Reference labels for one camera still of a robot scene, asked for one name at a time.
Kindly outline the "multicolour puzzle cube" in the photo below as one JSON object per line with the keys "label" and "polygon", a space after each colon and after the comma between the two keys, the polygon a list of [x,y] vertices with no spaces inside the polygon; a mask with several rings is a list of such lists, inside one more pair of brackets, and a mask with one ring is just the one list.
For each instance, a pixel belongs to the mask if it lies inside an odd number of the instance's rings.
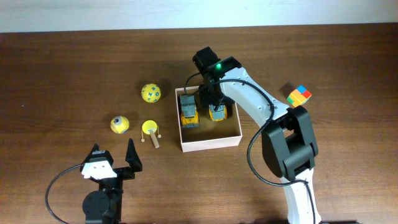
{"label": "multicolour puzzle cube", "polygon": [[312,94],[303,85],[300,85],[288,95],[287,101],[296,108],[306,103],[311,97]]}

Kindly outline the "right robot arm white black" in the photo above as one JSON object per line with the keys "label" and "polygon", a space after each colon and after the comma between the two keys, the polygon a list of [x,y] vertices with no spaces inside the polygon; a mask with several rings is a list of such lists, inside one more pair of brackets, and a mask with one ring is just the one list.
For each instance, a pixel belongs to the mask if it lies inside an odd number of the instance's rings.
{"label": "right robot arm white black", "polygon": [[[234,57],[222,60],[205,47],[192,60],[205,82],[198,95],[211,104],[237,103],[259,126],[248,145],[248,166],[263,183],[283,188],[289,223],[321,223],[313,190],[318,145],[308,111],[275,99]],[[265,179],[254,168],[251,150],[257,138],[267,167],[280,182]]]}

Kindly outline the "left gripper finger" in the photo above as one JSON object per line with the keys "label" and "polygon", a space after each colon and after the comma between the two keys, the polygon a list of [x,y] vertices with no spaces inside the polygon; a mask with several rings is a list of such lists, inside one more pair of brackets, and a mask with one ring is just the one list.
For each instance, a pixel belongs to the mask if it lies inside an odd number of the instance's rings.
{"label": "left gripper finger", "polygon": [[129,164],[130,168],[134,172],[141,172],[142,171],[142,162],[137,154],[134,141],[129,138],[128,144],[127,144],[127,151],[126,151],[126,157],[125,161]]}
{"label": "left gripper finger", "polygon": [[84,158],[82,162],[81,171],[85,169],[88,170],[88,169],[97,168],[105,160],[106,157],[104,156],[104,151],[100,150],[100,146],[98,144],[94,144],[92,150],[89,152],[89,154]]}

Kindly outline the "yellow grey dump truck toy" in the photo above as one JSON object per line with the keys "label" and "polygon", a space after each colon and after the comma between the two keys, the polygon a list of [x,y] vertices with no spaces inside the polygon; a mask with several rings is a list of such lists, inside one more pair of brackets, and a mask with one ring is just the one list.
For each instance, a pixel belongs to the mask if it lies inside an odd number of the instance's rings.
{"label": "yellow grey dump truck toy", "polygon": [[195,128],[199,126],[199,115],[194,96],[180,95],[182,128]]}

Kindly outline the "yellow grey mixer truck toy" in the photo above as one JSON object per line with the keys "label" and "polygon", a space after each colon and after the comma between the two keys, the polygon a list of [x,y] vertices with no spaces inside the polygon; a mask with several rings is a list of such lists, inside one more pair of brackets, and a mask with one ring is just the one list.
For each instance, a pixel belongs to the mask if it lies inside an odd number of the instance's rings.
{"label": "yellow grey mixer truck toy", "polygon": [[210,119],[214,122],[223,121],[231,117],[231,105],[220,105],[216,107],[214,105],[210,105],[208,112]]}

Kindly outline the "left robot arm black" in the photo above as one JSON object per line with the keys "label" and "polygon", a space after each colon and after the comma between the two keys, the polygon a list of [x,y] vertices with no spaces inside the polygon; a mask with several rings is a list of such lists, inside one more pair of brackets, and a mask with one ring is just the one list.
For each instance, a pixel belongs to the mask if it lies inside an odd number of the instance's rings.
{"label": "left robot arm black", "polygon": [[82,204],[87,224],[113,224],[121,221],[123,182],[134,179],[135,173],[142,171],[142,162],[132,139],[127,144],[125,161],[127,167],[114,168],[110,152],[100,150],[97,144],[83,161],[81,174],[85,179],[98,184],[98,190],[90,192]]}

